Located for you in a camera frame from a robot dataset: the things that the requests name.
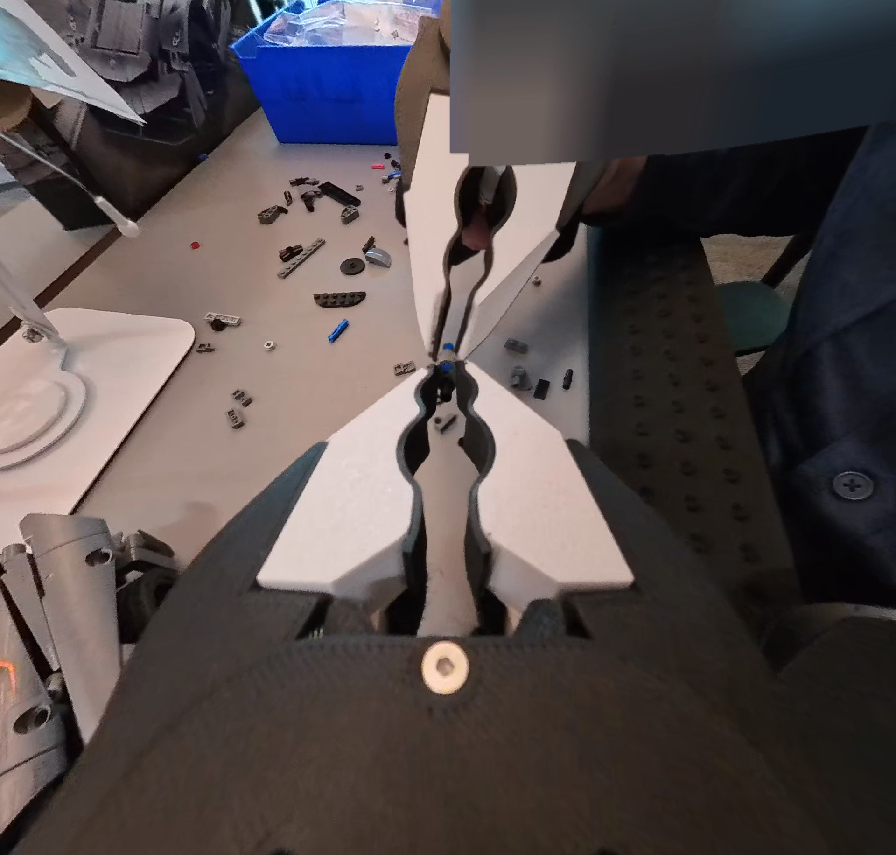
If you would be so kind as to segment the lego instruction booklet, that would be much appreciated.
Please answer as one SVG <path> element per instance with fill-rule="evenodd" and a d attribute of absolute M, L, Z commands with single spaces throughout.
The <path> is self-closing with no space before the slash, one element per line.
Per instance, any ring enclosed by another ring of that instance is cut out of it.
<path fill-rule="evenodd" d="M 124 99 L 24 0 L 1 0 L 1 79 L 77 99 L 144 125 Z"/>

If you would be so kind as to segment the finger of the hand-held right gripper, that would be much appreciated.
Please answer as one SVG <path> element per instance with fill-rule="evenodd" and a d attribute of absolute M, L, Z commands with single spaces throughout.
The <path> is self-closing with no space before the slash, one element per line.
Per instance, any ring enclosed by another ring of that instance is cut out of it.
<path fill-rule="evenodd" d="M 566 256 L 578 236 L 578 210 L 565 209 L 576 164 L 477 168 L 473 192 L 491 238 L 485 272 L 469 294 L 456 342 L 465 359 L 492 332 L 543 263 Z"/>
<path fill-rule="evenodd" d="M 413 298 L 427 355 L 436 359 L 451 306 L 450 252 L 462 229 L 458 193 L 469 156 L 451 151 L 451 99 L 432 93 L 403 201 Z"/>

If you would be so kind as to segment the green chair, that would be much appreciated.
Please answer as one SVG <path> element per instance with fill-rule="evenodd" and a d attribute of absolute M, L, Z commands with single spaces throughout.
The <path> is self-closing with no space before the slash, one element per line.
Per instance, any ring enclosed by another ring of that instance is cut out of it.
<path fill-rule="evenodd" d="M 790 302 L 761 281 L 731 281 L 715 286 L 736 357 L 767 350 L 790 318 Z"/>

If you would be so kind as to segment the scattered small lego pieces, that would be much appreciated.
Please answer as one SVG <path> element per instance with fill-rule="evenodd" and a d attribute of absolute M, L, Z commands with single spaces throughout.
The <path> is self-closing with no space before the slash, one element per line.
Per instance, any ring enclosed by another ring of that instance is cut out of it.
<path fill-rule="evenodd" d="M 469 171 L 471 175 L 470 178 L 464 178 L 463 186 L 462 186 L 462 195 L 466 193 L 469 196 L 471 193 L 475 195 L 478 199 L 476 201 L 476 211 L 480 211 L 483 216 L 488 216 L 491 218 L 492 222 L 494 221 L 495 228 L 491 230 L 492 233 L 497 232 L 497 227 L 500 225 L 498 221 L 503 222 L 506 218 L 504 215 L 507 214 L 509 216 L 510 210 L 512 208 L 513 200 L 517 195 L 517 181 L 514 177 L 514 171 L 510 166 L 487 166 L 484 168 L 472 168 Z M 314 199 L 318 196 L 322 196 L 323 194 L 329 194 L 330 196 L 334 196 L 336 194 L 336 189 L 334 189 L 330 182 L 326 182 L 325 184 L 321 184 L 320 191 L 307 191 L 301 197 L 307 204 L 307 207 L 314 207 Z M 342 222 L 353 221 L 358 217 L 358 209 L 357 206 L 359 202 L 356 198 L 354 201 L 349 198 L 349 196 L 345 196 L 343 199 L 343 203 L 345 205 L 341 218 Z M 259 220 L 261 222 L 269 222 L 273 221 L 280 214 L 287 213 L 287 210 L 284 206 L 274 205 L 270 208 L 266 208 L 261 211 L 258 215 Z M 493 251 L 496 241 L 494 237 L 490 239 L 491 244 L 486 249 L 486 256 L 483 258 L 483 270 L 481 280 L 476 281 L 476 284 L 472 284 L 472 277 L 469 276 L 469 281 L 471 283 L 470 286 L 467 287 L 468 290 L 463 289 L 461 287 L 458 289 L 457 298 L 454 301 L 457 301 L 458 305 L 464 307 L 464 312 L 462 315 L 462 319 L 459 321 L 460 325 L 458 326 L 456 341 L 454 341 L 456 357 L 461 356 L 460 350 L 466 349 L 464 351 L 465 354 L 469 355 L 473 350 L 477 347 L 479 340 L 487 337 L 489 334 L 488 331 L 484 331 L 484 328 L 476 327 L 476 294 L 482 294 L 479 290 L 482 289 L 482 286 L 485 285 L 488 274 L 492 270 L 492 265 L 494 261 L 492 258 L 494 257 Z M 280 252 L 280 257 L 285 261 L 280 271 L 278 271 L 278 278 L 285 279 L 291 273 L 296 271 L 299 267 L 307 262 L 307 260 L 313 256 L 313 254 L 318 251 L 323 245 L 325 241 L 323 238 L 317 238 L 311 244 L 308 245 L 307 248 L 301 245 L 295 245 L 286 248 L 284 251 Z M 345 275 L 357 275 L 361 273 L 364 269 L 364 261 L 370 266 L 377 265 L 387 267 L 390 265 L 391 258 L 390 256 L 382 249 L 374 247 L 375 238 L 371 237 L 364 245 L 364 259 L 351 257 L 344 260 L 341 264 L 341 271 Z M 462 245 L 464 242 L 458 238 L 456 242 L 454 242 L 450 254 L 450 268 L 451 268 L 451 277 L 450 282 L 454 280 L 455 282 L 464 280 L 457 276 L 454 272 L 454 268 L 459 266 L 462 262 L 461 252 L 463 251 Z M 333 308 L 333 309 L 347 309 L 355 307 L 360 304 L 365 299 L 365 291 L 363 290 L 354 290 L 354 291 L 343 291 L 343 292 L 323 292 L 323 293 L 315 293 L 313 295 L 313 299 L 315 303 L 321 308 Z M 447 319 L 449 319 L 450 309 L 452 309 L 452 305 L 454 303 L 451 288 L 451 306 L 449 308 Z M 209 328 L 213 331 L 221 332 L 225 329 L 229 329 L 231 327 L 236 327 L 241 323 L 239 317 L 234 315 L 223 315 L 220 313 L 207 313 L 205 318 L 206 323 L 209 325 Z M 505 344 L 505 349 L 509 350 L 515 354 L 522 355 L 527 352 L 528 345 L 525 343 L 521 343 L 516 341 L 515 339 L 507 340 Z M 396 377 L 409 375 L 415 369 L 415 364 L 413 361 L 409 363 L 399 363 L 396 365 L 394 373 Z M 524 367 L 517 366 L 514 367 L 511 371 L 510 375 L 510 386 L 514 391 L 526 392 L 532 389 L 532 385 L 530 384 L 531 379 L 529 379 L 527 375 L 527 371 Z M 535 386 L 534 397 L 536 399 L 544 399 L 547 390 L 549 389 L 550 383 L 546 380 L 541 380 Z M 232 394 L 232 398 L 234 399 L 234 404 L 230 406 L 230 409 L 226 412 L 228 417 L 228 423 L 230 427 L 234 430 L 243 428 L 245 426 L 245 417 L 244 413 L 241 411 L 241 408 L 247 407 L 252 403 L 252 398 L 246 393 L 246 391 L 242 389 L 235 390 Z"/>

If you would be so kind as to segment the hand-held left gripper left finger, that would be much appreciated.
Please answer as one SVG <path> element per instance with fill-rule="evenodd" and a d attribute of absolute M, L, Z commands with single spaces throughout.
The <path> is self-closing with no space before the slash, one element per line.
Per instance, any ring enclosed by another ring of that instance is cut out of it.
<path fill-rule="evenodd" d="M 427 530 L 415 474 L 430 452 L 440 371 L 421 368 L 322 443 L 256 581 L 383 613 L 390 633 L 419 631 Z"/>

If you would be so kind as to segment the grey lego car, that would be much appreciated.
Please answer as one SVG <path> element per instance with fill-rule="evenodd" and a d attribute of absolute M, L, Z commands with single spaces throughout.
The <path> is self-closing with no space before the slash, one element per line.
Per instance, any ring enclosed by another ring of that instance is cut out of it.
<path fill-rule="evenodd" d="M 135 645 L 178 578 L 139 530 L 32 513 L 2 550 L 2 827 L 61 778 L 97 731 Z"/>

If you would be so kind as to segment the clear plastic bags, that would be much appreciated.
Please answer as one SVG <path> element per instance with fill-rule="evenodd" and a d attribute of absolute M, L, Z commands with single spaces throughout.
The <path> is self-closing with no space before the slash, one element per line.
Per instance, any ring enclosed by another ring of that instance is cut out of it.
<path fill-rule="evenodd" d="M 330 0 L 278 14 L 262 39 L 282 47 L 404 46 L 420 21 L 436 18 L 442 0 Z"/>

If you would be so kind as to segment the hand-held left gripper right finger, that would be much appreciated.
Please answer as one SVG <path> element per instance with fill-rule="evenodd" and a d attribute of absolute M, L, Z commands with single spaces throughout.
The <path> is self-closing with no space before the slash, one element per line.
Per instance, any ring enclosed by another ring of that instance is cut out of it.
<path fill-rule="evenodd" d="M 536 602 L 633 590 L 573 442 L 471 363 L 454 366 L 464 468 L 454 472 L 473 631 L 501 635 Z"/>

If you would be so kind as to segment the dark lego set box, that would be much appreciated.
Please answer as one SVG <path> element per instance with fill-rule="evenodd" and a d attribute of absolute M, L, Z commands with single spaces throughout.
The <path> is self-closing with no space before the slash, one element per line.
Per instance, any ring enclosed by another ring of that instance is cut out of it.
<path fill-rule="evenodd" d="M 140 119 L 33 92 L 2 164 L 67 231 L 140 218 L 259 108 L 231 44 L 249 0 L 24 0 Z"/>

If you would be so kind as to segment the person's right forearm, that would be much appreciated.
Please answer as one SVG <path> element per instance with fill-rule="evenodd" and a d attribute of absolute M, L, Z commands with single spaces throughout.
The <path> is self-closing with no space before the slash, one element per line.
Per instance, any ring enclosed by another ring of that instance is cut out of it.
<path fill-rule="evenodd" d="M 649 156 L 619 226 L 699 238 L 812 231 L 823 221 L 867 132 L 860 126 Z"/>

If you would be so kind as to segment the blue storage bin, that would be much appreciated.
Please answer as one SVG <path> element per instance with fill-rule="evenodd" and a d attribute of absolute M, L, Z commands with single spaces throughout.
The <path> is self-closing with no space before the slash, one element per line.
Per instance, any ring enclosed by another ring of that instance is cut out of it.
<path fill-rule="evenodd" d="M 397 145 L 394 101 L 409 43 L 277 45 L 269 27 L 307 6 L 295 0 L 230 45 L 283 144 Z"/>

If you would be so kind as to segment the person's right hand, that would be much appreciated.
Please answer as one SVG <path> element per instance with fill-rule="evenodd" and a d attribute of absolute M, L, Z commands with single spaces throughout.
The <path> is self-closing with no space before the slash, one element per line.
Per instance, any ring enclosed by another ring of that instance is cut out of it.
<path fill-rule="evenodd" d="M 611 160 L 582 205 L 586 217 L 613 215 L 622 211 L 632 197 L 644 172 L 648 157 L 630 156 Z"/>

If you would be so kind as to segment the person's dark jacket torso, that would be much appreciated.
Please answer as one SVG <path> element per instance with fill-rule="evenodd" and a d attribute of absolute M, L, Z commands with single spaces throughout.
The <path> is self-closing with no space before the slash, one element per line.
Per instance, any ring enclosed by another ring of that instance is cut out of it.
<path fill-rule="evenodd" d="M 894 608 L 894 123 L 860 144 L 745 388 L 804 596 Z"/>

